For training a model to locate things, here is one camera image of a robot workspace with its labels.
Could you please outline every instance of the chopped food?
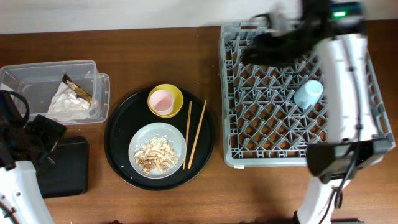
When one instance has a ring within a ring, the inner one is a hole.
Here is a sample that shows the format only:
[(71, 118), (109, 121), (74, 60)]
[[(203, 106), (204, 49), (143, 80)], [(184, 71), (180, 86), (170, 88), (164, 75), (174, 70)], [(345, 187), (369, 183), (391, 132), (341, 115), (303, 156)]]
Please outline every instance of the chopped food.
[(145, 143), (139, 151), (136, 151), (134, 159), (146, 174), (153, 169), (163, 174), (179, 160), (171, 144), (163, 137), (152, 138)]

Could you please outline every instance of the white wall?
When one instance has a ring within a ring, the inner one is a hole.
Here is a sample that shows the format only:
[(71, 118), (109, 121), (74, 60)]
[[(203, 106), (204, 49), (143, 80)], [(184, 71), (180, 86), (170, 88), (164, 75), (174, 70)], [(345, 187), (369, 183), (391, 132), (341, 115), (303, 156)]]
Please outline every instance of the white wall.
[[(300, 15), (300, 0), (0, 0), (0, 34), (196, 27), (241, 21), (281, 4)], [(369, 19), (398, 18), (398, 0), (362, 0)]]

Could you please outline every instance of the wooden table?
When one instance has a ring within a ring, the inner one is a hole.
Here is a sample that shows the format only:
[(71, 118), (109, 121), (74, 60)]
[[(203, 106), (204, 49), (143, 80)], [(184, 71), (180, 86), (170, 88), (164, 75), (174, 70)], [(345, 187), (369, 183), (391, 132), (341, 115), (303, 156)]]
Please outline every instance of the wooden table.
[[(393, 133), (398, 129), (398, 21), (369, 22), (369, 51)], [(208, 100), (216, 126), (213, 154), (200, 175), (164, 192), (130, 186), (104, 153), (106, 123), (69, 126), (67, 136), (90, 144), (89, 190), (45, 200), (56, 223), (239, 223), (290, 218), (301, 205), (310, 173), (306, 167), (236, 170), (223, 160), (220, 27), (109, 30), (0, 35), (0, 66), (92, 59), (111, 79), (111, 109), (141, 88), (172, 83)], [(345, 190), (335, 218), (367, 223), (398, 222), (398, 150), (358, 174)]]

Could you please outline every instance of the plastic bin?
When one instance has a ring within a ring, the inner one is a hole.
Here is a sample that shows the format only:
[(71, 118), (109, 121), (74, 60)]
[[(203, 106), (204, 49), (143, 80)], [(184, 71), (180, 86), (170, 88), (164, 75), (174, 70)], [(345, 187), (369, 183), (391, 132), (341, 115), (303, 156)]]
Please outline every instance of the plastic bin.
[[(317, 55), (303, 55), (289, 68), (241, 63), (242, 52), (255, 36), (276, 32), (266, 22), (234, 22), (221, 26), (219, 40), (224, 161), (245, 166), (305, 166), (310, 143), (328, 140), (327, 96), (302, 110), (292, 97), (308, 80), (323, 83)], [(366, 54), (368, 97), (380, 138), (395, 147), (387, 113)]]
[[(93, 103), (90, 108), (59, 113), (47, 112), (64, 74), (92, 95)], [(108, 117), (109, 77), (107, 74), (99, 74), (92, 60), (5, 66), (0, 69), (0, 82), (1, 89), (14, 90), (26, 98), (30, 108), (30, 121), (38, 114), (51, 117), (62, 124), (100, 123)], [(15, 103), (19, 112), (24, 114), (24, 104), (19, 100), (15, 100)], [(88, 113), (90, 117), (69, 121), (59, 121), (54, 118), (79, 112)]]

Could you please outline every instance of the white bowl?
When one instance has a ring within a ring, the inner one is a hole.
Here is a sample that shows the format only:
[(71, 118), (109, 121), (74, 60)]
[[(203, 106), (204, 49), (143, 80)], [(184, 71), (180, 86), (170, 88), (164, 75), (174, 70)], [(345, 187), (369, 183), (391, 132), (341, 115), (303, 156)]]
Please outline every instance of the white bowl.
[[(171, 143), (172, 148), (175, 151), (175, 155), (179, 158), (178, 162), (173, 164), (173, 166), (163, 174), (156, 169), (153, 169), (149, 174), (146, 174), (141, 167), (136, 164), (136, 160), (134, 158), (134, 154), (153, 137), (164, 137), (167, 142)], [(137, 171), (137, 173), (150, 179), (160, 179), (172, 175), (182, 166), (186, 154), (187, 146), (185, 145), (184, 136), (177, 128), (166, 123), (152, 123), (144, 126), (132, 137), (129, 145), (129, 160), (132, 167)]]

